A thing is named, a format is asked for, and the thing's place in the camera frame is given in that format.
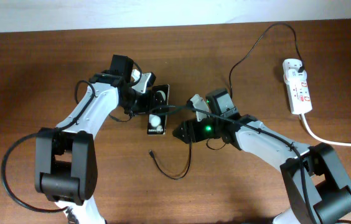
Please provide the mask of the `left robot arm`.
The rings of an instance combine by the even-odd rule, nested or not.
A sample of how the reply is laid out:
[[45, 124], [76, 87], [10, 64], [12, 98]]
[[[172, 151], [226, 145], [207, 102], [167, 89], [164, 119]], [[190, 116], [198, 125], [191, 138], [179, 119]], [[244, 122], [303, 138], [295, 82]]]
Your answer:
[[94, 199], [98, 180], [95, 137], [118, 106], [130, 117], [169, 101], [170, 86], [153, 73], [96, 73], [70, 115], [36, 137], [35, 188], [58, 206], [69, 223], [106, 223]]

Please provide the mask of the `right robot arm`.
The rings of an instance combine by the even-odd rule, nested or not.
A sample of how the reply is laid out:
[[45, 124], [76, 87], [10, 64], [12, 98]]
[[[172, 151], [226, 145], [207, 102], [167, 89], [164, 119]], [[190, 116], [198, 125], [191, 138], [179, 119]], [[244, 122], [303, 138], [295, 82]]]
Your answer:
[[338, 223], [351, 212], [351, 179], [329, 144], [296, 142], [248, 114], [190, 119], [172, 134], [186, 144], [220, 138], [278, 170], [290, 207], [264, 223]]

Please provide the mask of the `black smartphone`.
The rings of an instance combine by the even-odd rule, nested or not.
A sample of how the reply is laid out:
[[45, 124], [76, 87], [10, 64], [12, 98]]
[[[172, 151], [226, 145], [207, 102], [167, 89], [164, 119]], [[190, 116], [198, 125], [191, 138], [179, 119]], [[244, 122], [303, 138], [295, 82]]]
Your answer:
[[[154, 86], [151, 89], [151, 97], [152, 93], [157, 90], [162, 90], [167, 96], [167, 103], [164, 105], [166, 106], [169, 103], [169, 90], [170, 90], [170, 85], [165, 84], [165, 85], [158, 85]], [[147, 124], [147, 134], [148, 135], [163, 135], [166, 133], [166, 123], [167, 123], [167, 115], [165, 113], [152, 113], [150, 112], [149, 108], [149, 117], [148, 117], [148, 124]]]

